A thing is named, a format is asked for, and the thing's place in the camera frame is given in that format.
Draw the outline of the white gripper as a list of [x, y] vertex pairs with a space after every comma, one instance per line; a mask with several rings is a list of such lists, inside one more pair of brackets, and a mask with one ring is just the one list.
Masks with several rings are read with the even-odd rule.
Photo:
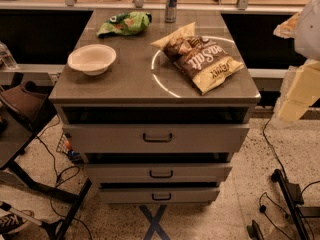
[[280, 106], [278, 118], [299, 120], [320, 98], [320, 0], [310, 0], [303, 8], [295, 30], [295, 51], [308, 59], [300, 66]]

